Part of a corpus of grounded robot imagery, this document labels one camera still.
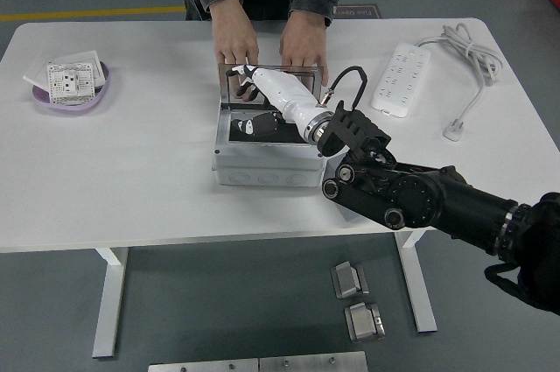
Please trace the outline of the person's right hand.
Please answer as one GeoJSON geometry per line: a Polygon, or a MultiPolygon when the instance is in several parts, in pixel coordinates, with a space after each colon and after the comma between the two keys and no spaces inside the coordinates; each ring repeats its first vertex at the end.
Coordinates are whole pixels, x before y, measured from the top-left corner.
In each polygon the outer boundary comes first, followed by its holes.
{"type": "Polygon", "coordinates": [[[218,64],[256,65],[259,48],[253,26],[239,0],[219,0],[209,6],[213,52],[218,64]]]}

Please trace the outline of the person's left hand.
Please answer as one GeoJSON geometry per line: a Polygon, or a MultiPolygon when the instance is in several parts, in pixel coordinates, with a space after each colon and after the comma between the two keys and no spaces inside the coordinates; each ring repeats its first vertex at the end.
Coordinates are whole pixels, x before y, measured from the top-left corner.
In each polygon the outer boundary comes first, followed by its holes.
{"type": "Polygon", "coordinates": [[[326,25],[322,15],[293,11],[280,39],[279,52],[284,66],[321,67],[322,85],[327,86],[329,73],[326,52],[326,25]]]}

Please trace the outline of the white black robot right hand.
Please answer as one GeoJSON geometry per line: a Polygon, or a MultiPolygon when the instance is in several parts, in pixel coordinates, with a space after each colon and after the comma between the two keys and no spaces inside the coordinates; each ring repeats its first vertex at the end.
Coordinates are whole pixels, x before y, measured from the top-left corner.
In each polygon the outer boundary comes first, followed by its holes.
{"type": "Polygon", "coordinates": [[[227,77],[241,76],[242,83],[235,94],[252,101],[262,94],[275,107],[287,123],[297,126],[299,135],[309,144],[317,144],[326,125],[333,117],[332,111],[320,104],[312,92],[293,74],[239,65],[226,71],[227,77]]]}

